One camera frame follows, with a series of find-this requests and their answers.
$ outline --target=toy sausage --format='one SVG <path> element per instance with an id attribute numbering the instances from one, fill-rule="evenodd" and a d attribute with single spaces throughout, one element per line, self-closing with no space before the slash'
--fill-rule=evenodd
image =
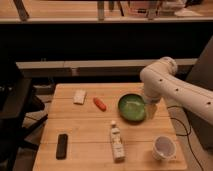
<path id="1" fill-rule="evenodd" d="M 93 102 L 102 111 L 106 110 L 106 105 L 100 99 L 98 99 L 97 97 L 93 98 Z"/>

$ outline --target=black remote control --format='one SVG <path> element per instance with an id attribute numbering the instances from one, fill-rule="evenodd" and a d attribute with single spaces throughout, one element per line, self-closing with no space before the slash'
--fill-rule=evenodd
<path id="1" fill-rule="evenodd" d="M 56 150 L 56 158 L 57 159 L 65 159 L 67 155 L 67 134 L 59 134 L 58 136 L 58 144 Z"/>

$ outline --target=white sponge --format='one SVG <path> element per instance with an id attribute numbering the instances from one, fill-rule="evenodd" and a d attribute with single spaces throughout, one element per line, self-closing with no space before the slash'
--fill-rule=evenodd
<path id="1" fill-rule="evenodd" d="M 84 104 L 84 99 L 86 97 L 86 91 L 84 90 L 76 90 L 73 103 L 75 104 Z"/>

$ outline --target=paper cup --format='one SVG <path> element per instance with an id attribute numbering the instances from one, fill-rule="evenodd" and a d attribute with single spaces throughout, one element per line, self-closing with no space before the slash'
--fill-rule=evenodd
<path id="1" fill-rule="evenodd" d="M 176 155 L 176 145 L 169 137 L 159 136 L 154 141 L 152 154 L 156 160 L 169 161 Z"/>

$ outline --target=green bowl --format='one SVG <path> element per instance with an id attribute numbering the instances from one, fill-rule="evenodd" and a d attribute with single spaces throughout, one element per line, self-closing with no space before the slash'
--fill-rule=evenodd
<path id="1" fill-rule="evenodd" d="M 142 121 L 146 117 L 145 103 L 137 94 L 126 94 L 118 102 L 121 116 L 128 121 Z"/>

